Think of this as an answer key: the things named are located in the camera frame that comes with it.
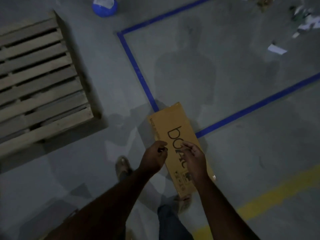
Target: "wooden pallet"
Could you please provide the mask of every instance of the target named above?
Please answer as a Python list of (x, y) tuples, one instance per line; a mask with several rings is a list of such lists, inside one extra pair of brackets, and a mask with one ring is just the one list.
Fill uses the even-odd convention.
[(25, 24), (0, 33), (0, 157), (93, 118), (56, 17)]

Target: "concrete floor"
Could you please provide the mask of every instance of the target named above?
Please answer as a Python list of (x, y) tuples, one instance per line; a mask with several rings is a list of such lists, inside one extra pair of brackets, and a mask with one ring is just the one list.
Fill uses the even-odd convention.
[[(102, 19), (91, 0), (0, 0), (1, 26), (40, 20), (52, 8), (68, 23), (108, 123), (82, 139), (72, 132), (74, 142), (52, 152), (38, 145), (43, 155), (32, 160), (19, 153), (1, 162), (3, 239), (34, 239), (108, 190), (118, 156), (138, 167), (153, 141), (145, 121), (152, 109), (116, 32), (191, 1), (119, 0), (118, 14)], [(287, 11), (291, 1), (276, 0), (262, 14), (251, 2), (212, 0), (125, 37), (159, 107), (180, 101), (198, 131), (320, 72), (320, 31), (291, 38), (298, 26)], [(306, 3), (320, 12), (319, 1)], [(274, 40), (289, 52), (268, 52)], [(313, 84), (200, 138), (235, 208), (319, 164), (319, 91)], [(136, 239), (158, 239), (157, 207), (175, 194), (164, 167), (128, 219)], [(191, 232), (207, 225), (193, 196), (180, 216)], [(318, 239), (319, 196), (319, 188), (300, 192), (248, 224), (261, 239)]]

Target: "person's left arm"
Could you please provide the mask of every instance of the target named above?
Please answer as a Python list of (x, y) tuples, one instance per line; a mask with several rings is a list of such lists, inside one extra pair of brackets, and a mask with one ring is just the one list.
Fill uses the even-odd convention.
[(166, 145), (156, 141), (144, 153), (137, 170), (63, 222), (45, 240), (116, 239), (142, 189), (164, 165), (168, 156)]

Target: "yellow floor line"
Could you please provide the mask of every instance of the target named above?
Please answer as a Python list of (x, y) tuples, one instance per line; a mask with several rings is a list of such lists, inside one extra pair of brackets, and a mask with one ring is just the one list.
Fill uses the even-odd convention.
[[(244, 220), (250, 220), (273, 206), (281, 204), (285, 199), (317, 185), (319, 182), (320, 164), (295, 175), (290, 180), (284, 181), (278, 187), (245, 204), (237, 212)], [(194, 240), (212, 240), (209, 226), (198, 229), (192, 235)]]

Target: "pants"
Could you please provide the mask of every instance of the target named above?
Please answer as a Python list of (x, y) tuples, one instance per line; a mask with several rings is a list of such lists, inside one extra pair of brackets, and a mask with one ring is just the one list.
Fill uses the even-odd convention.
[[(120, 181), (128, 175), (120, 175)], [(171, 206), (163, 205), (158, 208), (159, 240), (193, 240), (192, 235), (182, 225), (178, 216), (173, 212)], [(126, 239), (126, 229), (123, 230), (119, 240)]]

